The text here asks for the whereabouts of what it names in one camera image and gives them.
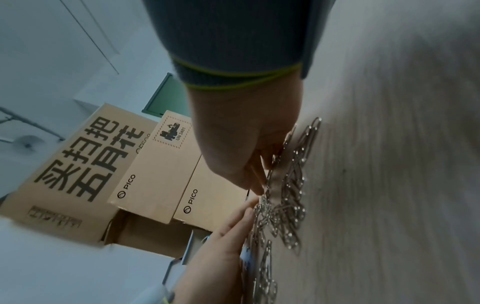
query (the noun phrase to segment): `green board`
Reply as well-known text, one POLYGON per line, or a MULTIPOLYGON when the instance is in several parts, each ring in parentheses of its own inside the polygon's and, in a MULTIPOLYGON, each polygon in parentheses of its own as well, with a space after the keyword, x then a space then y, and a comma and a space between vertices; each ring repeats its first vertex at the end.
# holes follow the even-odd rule
POLYGON ((170 73, 167 73, 142 112, 162 117, 166 110, 190 117, 185 87, 170 73))

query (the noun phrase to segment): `cardboard box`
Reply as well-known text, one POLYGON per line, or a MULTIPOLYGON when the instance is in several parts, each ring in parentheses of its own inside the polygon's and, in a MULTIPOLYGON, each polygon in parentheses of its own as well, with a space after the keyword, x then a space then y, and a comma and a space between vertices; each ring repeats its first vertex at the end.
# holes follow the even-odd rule
POLYGON ((192 228, 107 204, 156 122, 105 104, 0 206, 0 215, 89 244, 119 244, 181 256, 192 228))
POLYGON ((246 196, 208 169, 191 119, 167 111, 108 201, 165 224, 176 219, 213 231, 246 196))

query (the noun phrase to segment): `gray sleeve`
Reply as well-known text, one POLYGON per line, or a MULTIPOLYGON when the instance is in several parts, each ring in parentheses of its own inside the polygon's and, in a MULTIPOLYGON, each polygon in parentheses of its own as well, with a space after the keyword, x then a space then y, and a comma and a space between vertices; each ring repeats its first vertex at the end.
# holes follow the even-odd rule
POLYGON ((179 77, 213 88, 306 77, 333 1, 143 0, 179 77))

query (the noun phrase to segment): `brown box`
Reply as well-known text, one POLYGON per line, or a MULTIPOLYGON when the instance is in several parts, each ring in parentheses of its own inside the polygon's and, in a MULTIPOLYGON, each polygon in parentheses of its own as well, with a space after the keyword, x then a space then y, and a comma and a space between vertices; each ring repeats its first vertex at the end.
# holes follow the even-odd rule
POLYGON ((119 244, 178 257, 191 227, 119 210, 107 199, 156 122, 105 104, 0 205, 0 214, 89 244, 119 244))
POLYGON ((191 119, 167 111, 108 201, 165 224, 175 219, 213 231, 246 196, 209 170, 191 119))

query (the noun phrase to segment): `person's left hand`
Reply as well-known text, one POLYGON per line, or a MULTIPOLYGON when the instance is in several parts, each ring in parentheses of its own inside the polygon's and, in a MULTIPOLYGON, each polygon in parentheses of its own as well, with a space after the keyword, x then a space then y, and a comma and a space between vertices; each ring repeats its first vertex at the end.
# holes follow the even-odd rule
POLYGON ((175 287, 173 304, 240 304, 240 253, 254 223, 258 197, 245 202, 193 257, 175 287))

